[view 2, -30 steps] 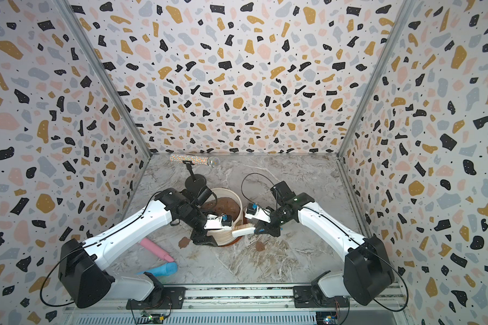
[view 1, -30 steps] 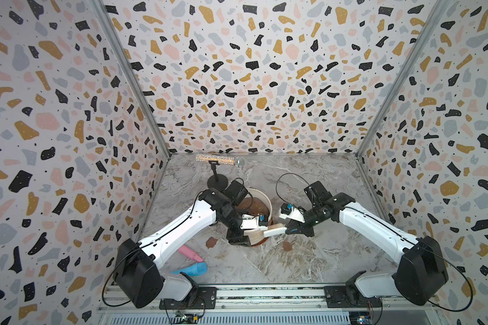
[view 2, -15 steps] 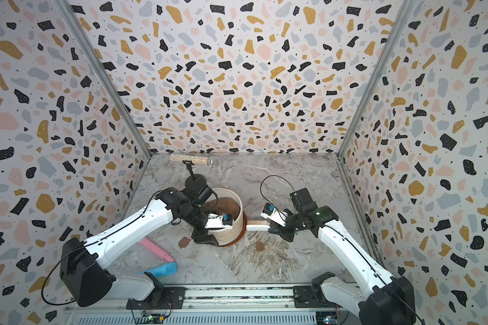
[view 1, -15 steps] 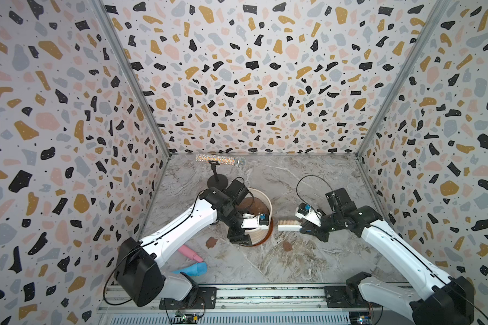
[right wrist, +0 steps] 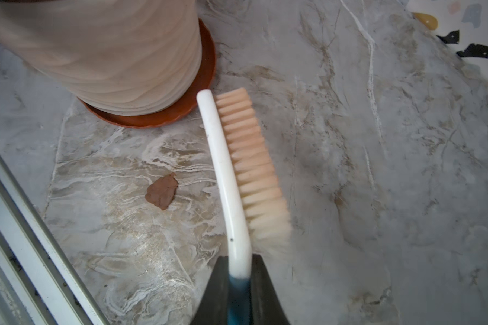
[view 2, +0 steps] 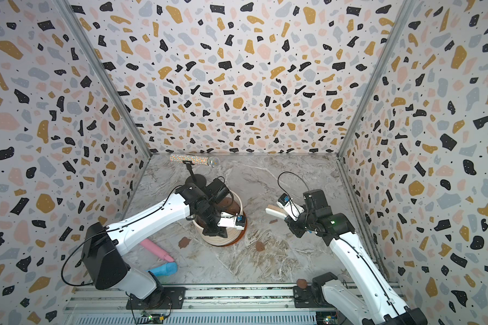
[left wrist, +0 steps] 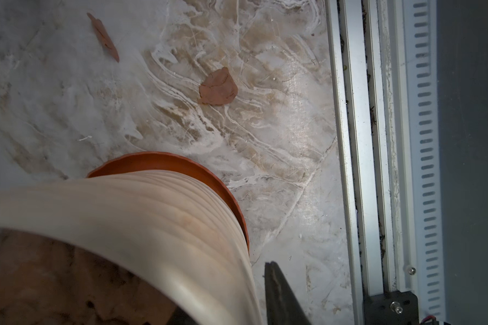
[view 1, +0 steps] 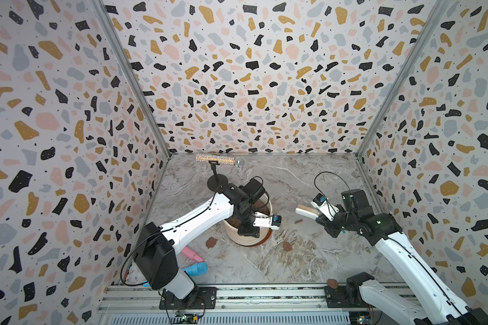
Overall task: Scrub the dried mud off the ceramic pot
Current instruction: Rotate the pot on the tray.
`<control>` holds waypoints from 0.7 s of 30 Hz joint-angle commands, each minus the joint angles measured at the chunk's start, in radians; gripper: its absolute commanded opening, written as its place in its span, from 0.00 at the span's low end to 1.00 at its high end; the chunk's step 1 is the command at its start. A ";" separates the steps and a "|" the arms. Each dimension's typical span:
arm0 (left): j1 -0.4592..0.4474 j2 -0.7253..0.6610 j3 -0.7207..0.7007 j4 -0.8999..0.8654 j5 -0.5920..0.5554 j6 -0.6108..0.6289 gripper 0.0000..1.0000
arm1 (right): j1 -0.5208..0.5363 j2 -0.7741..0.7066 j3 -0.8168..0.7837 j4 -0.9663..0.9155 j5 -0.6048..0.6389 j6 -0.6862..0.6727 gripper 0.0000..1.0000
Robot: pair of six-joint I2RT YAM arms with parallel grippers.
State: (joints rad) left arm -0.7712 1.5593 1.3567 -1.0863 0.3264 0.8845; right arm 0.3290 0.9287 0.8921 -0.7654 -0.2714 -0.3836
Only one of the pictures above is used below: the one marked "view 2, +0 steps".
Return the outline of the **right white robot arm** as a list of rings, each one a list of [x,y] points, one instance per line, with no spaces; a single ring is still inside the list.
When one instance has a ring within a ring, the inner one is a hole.
[[[303,198],[303,205],[295,204],[288,194],[277,201],[290,232],[297,238],[309,232],[320,237],[346,268],[359,293],[328,272],[313,278],[311,292],[299,294],[295,301],[334,306],[352,324],[427,324],[424,312],[410,308],[390,286],[352,223],[344,214],[333,213],[323,191],[309,190]]]

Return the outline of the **cream ceramic pot with soil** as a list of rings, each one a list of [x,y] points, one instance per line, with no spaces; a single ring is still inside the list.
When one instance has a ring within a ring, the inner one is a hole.
[[[245,234],[248,226],[248,220],[243,210],[243,203],[238,194],[230,190],[228,197],[223,199],[218,208],[222,208],[218,222],[219,230],[226,236],[208,236],[205,234],[206,223],[200,217],[195,216],[193,224],[197,229],[200,237],[211,246],[230,246],[238,242]]]

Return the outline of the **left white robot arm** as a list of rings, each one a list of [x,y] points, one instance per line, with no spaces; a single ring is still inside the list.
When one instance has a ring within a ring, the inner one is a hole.
[[[91,225],[86,233],[81,261],[93,286],[100,291],[116,288],[144,302],[161,300],[163,289],[157,277],[130,265],[124,255],[149,236],[188,217],[201,221],[206,236],[225,238],[228,228],[242,229],[245,222],[241,215],[227,213],[219,207],[230,194],[219,179],[207,188],[186,183],[174,188],[165,200],[133,217],[108,226]]]

